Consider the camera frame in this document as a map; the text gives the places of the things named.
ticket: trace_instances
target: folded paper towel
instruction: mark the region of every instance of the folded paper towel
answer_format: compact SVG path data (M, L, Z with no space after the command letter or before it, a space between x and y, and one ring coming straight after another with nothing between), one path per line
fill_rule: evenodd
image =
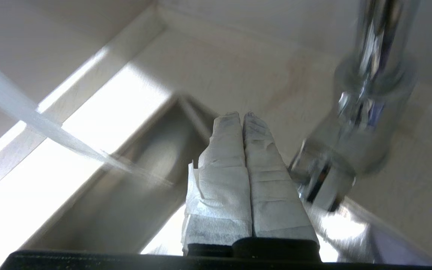
M254 235L318 243L266 123L250 112L244 117L243 133Z
M188 167L183 249L192 243L231 246L252 236L248 171L237 112L214 120L198 168Z

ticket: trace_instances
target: wall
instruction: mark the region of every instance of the wall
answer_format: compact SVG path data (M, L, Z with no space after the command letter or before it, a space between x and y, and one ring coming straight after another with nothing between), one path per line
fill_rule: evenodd
M173 9L338 57L354 44L358 0L159 0ZM408 49L432 84L432 1L422 0Z
M38 103L151 1L0 0L0 69Z

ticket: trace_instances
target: sink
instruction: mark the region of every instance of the sink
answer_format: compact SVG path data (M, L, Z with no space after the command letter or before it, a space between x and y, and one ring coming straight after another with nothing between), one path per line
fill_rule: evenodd
M179 244L188 164L206 148L215 117L191 97L173 97L115 154L145 173L101 168L21 249L141 253L151 244L144 253L167 254L165 247ZM401 234L348 198L333 213L309 204L305 209L322 257L329 245L337 253L334 261L432 265Z

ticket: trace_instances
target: chrome faucet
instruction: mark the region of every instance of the chrome faucet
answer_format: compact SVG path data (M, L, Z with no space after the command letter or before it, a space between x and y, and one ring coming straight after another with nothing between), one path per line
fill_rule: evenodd
M300 196L334 211L380 168L416 82L405 46L419 0L362 0L355 50L334 72L334 106L291 161Z

